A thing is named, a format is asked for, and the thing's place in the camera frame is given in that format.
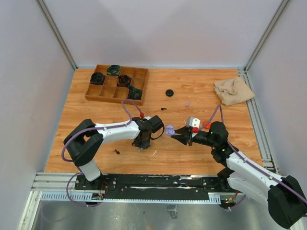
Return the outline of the purple earbud charging case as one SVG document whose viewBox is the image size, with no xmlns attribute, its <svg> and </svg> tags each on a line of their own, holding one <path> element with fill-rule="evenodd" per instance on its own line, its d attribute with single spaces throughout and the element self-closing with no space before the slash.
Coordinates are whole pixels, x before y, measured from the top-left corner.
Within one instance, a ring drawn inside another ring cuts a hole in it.
<svg viewBox="0 0 307 230">
<path fill-rule="evenodd" d="M 167 125 L 165 126 L 165 134 L 167 136 L 173 136 L 175 135 L 175 130 L 174 130 L 174 127 L 172 125 Z"/>
</svg>

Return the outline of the orange earbud charging case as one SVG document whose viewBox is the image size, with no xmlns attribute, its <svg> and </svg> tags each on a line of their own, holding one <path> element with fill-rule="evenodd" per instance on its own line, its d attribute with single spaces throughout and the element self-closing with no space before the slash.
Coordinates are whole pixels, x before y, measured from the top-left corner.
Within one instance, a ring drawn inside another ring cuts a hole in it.
<svg viewBox="0 0 307 230">
<path fill-rule="evenodd" d="M 205 128 L 206 128 L 206 129 L 209 129 L 210 126 L 211 126 L 211 122 L 209 122 L 209 121 L 206 120 L 206 121 L 203 122 L 203 125 L 205 125 Z"/>
</svg>

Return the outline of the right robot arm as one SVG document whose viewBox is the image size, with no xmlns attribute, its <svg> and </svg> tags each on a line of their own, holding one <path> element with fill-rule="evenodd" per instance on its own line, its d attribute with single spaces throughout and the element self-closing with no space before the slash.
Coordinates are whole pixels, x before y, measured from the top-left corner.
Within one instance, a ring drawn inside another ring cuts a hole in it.
<svg viewBox="0 0 307 230">
<path fill-rule="evenodd" d="M 224 192 L 237 190 L 264 205 L 281 227 L 288 229 L 306 217 L 307 199 L 298 180 L 278 175 L 249 159 L 228 141 L 223 122 L 213 122 L 209 131 L 184 126 L 175 130 L 171 138 L 184 145 L 211 147 L 214 160 L 224 166 L 218 173 L 218 188 Z"/>
</svg>

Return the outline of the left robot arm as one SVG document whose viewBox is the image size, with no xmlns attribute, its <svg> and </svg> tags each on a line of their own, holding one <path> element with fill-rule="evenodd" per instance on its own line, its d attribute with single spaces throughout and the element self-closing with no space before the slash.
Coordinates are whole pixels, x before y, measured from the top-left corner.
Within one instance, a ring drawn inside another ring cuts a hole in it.
<svg viewBox="0 0 307 230">
<path fill-rule="evenodd" d="M 134 117 L 128 121 L 113 124 L 95 124 L 91 119 L 83 120 L 63 141 L 63 151 L 67 151 L 74 165 L 86 178 L 91 189 L 102 186 L 101 171 L 94 157 L 101 145 L 131 139 L 132 145 L 140 150 L 148 149 L 152 134 L 164 130 L 159 116 Z"/>
</svg>

